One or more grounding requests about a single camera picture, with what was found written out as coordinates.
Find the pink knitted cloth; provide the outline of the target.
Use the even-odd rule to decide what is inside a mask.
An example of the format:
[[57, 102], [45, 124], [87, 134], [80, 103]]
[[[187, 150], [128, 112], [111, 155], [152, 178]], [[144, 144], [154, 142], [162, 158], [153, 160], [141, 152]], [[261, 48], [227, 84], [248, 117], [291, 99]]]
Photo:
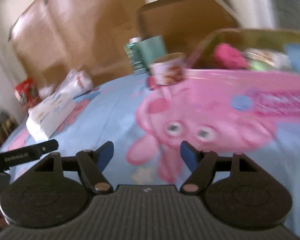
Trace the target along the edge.
[[216, 67], [221, 69], [246, 69], [249, 63], [241, 52], [227, 43], [218, 44], [212, 54]]

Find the blue plastic case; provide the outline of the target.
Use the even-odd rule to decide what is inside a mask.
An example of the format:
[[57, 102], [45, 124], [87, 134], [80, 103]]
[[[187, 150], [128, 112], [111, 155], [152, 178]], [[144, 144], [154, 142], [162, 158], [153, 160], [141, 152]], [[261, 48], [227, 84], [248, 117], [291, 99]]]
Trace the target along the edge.
[[290, 43], [284, 46], [294, 72], [300, 74], [300, 44]]

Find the light green cloth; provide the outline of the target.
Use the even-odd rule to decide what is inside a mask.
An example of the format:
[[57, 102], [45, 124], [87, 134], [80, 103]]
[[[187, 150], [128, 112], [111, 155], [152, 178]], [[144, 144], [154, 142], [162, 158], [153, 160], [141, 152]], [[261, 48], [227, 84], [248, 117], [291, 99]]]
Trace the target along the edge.
[[257, 72], [268, 72], [268, 71], [276, 70], [273, 66], [271, 66], [265, 62], [257, 61], [257, 60], [251, 60], [249, 62], [249, 66], [250, 66], [251, 70], [257, 71]]

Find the large white tissue pack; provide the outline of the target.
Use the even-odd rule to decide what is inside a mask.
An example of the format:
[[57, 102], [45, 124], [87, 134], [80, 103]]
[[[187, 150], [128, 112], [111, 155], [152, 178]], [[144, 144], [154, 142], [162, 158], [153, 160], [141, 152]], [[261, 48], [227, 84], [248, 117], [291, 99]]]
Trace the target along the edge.
[[54, 93], [28, 110], [26, 128], [35, 140], [48, 140], [75, 109], [76, 103], [69, 94]]

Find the red cereal box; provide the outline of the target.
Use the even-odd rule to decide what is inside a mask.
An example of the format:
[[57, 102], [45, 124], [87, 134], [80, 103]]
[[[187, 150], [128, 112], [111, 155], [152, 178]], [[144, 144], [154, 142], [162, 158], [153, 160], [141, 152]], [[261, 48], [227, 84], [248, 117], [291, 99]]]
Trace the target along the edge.
[[30, 77], [14, 87], [14, 94], [20, 105], [26, 110], [41, 102], [38, 88]]

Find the blue pig print tablecloth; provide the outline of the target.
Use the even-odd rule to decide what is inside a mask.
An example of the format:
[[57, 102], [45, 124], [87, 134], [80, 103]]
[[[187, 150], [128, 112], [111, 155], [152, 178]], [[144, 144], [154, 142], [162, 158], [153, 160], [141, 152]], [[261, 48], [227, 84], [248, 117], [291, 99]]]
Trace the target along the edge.
[[[187, 78], [147, 85], [128, 76], [93, 99], [72, 98], [75, 109], [48, 139], [63, 157], [112, 142], [102, 174], [113, 192], [39, 192], [34, 168], [52, 152], [10, 167], [5, 191], [25, 185], [27, 206], [14, 223], [5, 219], [0, 239], [300, 239], [300, 123], [199, 112]], [[191, 174], [183, 141], [223, 157], [243, 153], [257, 171], [217, 172], [205, 192], [181, 193]], [[21, 148], [41, 142], [30, 135]]]

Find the clear bag of cotton pads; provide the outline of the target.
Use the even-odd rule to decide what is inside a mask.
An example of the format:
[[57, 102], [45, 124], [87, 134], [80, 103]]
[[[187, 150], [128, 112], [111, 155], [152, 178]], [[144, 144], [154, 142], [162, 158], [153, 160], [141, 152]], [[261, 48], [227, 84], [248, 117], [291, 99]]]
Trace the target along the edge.
[[67, 94], [71, 98], [76, 98], [90, 91], [93, 87], [93, 81], [85, 70], [71, 70], [60, 85], [40, 88], [38, 93], [42, 99], [54, 94]]

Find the pink white snack can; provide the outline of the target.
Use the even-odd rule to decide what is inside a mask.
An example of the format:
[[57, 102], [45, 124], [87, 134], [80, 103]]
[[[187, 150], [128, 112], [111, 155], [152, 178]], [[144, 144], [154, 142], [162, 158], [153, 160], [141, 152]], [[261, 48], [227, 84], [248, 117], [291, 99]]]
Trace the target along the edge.
[[171, 53], [155, 59], [150, 64], [151, 75], [156, 85], [168, 86], [184, 79], [183, 68], [186, 55]]

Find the pink macaron biscuit tin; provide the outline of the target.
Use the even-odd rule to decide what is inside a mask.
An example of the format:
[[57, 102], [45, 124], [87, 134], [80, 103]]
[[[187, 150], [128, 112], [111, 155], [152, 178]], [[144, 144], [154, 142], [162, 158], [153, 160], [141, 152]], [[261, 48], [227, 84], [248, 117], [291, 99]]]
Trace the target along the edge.
[[300, 44], [300, 31], [286, 29], [218, 29], [203, 40], [187, 59], [184, 75], [197, 111], [217, 118], [230, 114], [268, 122], [300, 123], [300, 74], [290, 68], [257, 72], [216, 67], [214, 48], [227, 43], [244, 55], [248, 48], [285, 54], [284, 46]]

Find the green drink carton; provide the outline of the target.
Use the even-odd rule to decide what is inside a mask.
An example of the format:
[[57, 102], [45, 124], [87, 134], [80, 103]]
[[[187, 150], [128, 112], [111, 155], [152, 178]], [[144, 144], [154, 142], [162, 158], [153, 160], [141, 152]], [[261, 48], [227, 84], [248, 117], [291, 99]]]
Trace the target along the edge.
[[140, 75], [146, 72], [142, 53], [139, 48], [139, 42], [141, 42], [140, 37], [133, 37], [125, 44], [125, 52], [128, 56], [134, 75]]

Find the teal plastic cup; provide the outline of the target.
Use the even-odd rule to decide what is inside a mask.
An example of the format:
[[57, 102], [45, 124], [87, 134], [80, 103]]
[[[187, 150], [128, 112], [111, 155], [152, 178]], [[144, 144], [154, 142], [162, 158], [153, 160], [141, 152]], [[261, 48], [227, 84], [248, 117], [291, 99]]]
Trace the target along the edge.
[[148, 72], [154, 60], [167, 54], [166, 45], [161, 35], [139, 41], [137, 47]]

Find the brown wood pattern sheet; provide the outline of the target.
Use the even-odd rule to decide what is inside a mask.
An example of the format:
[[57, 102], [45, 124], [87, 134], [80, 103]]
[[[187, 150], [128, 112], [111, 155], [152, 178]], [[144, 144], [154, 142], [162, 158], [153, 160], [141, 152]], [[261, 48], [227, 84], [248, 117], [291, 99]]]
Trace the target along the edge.
[[132, 73], [124, 46], [138, 36], [145, 0], [35, 0], [11, 29], [13, 50], [38, 88], [58, 86], [70, 70], [95, 85]]

